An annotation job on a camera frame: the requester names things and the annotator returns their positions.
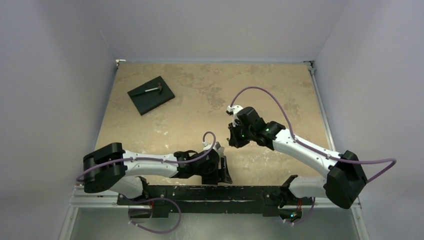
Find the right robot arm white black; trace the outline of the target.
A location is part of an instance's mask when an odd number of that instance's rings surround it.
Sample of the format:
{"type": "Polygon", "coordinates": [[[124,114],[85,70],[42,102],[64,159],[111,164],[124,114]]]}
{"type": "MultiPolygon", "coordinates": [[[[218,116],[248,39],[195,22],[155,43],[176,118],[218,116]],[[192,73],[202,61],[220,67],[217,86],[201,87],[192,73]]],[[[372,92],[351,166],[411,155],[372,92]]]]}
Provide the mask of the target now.
{"type": "Polygon", "coordinates": [[[253,107],[228,106],[232,116],[227,139],[231,147],[242,148],[250,142],[280,152],[306,164],[319,177],[291,175],[281,186],[281,205],[302,198],[327,198],[342,209],[349,209],[368,179],[357,155],[327,150],[301,137],[291,136],[289,129],[275,122],[265,122],[253,107]]]}

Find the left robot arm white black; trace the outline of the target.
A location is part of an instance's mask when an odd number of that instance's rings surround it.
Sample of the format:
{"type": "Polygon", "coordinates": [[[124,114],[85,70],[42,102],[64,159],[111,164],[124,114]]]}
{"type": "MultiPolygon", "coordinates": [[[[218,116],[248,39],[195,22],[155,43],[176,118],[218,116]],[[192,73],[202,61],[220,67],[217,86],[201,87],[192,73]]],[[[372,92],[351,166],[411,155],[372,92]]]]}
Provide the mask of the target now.
{"type": "Polygon", "coordinates": [[[200,176],[203,185],[232,184],[224,148],[204,144],[203,151],[176,151],[154,155],[125,150],[113,142],[83,157],[83,172],[76,177],[89,194],[113,191],[138,205],[149,199],[146,176],[189,179],[200,176]]]}

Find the black square tray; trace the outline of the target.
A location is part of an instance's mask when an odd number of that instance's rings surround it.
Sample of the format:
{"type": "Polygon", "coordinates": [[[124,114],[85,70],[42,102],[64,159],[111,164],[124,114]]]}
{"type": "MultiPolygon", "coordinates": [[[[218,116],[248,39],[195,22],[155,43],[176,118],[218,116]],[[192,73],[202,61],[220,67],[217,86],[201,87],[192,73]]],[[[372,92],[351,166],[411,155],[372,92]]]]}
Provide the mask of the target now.
{"type": "Polygon", "coordinates": [[[175,94],[161,76],[157,76],[154,79],[128,91],[127,94],[141,116],[175,98],[175,94]],[[138,96],[131,96],[131,94],[140,90],[156,88],[158,83],[162,84],[161,94],[157,91],[153,91],[138,96]]]}

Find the small metal hammer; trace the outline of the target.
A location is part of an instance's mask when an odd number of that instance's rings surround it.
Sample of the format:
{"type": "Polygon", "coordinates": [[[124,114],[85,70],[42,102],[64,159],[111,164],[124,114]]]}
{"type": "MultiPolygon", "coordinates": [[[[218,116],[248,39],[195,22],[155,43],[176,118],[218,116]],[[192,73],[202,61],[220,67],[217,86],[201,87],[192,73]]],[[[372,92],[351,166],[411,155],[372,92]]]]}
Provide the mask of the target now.
{"type": "Polygon", "coordinates": [[[132,93],[130,96],[131,96],[131,97],[135,97],[135,96],[144,95],[144,94],[146,94],[146,93],[150,93],[150,92],[158,92],[159,94],[161,94],[161,93],[162,93],[162,91],[163,91],[163,86],[162,86],[162,84],[159,82],[159,83],[157,84],[157,87],[149,88],[149,89],[145,89],[145,90],[139,90],[139,91],[137,91],[137,92],[135,92],[135,93],[132,93]]]}

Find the aluminium frame rail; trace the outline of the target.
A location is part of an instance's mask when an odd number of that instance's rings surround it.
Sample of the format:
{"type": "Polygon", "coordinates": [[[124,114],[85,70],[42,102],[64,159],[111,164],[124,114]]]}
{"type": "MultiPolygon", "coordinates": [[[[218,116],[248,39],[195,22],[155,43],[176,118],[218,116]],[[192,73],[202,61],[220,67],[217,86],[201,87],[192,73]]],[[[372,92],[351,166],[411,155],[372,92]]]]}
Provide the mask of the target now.
{"type": "Polygon", "coordinates": [[[59,240],[70,240],[79,209],[114,208],[117,206],[118,193],[106,190],[100,193],[86,193],[82,185],[73,189],[68,209],[62,225],[59,240]]]}

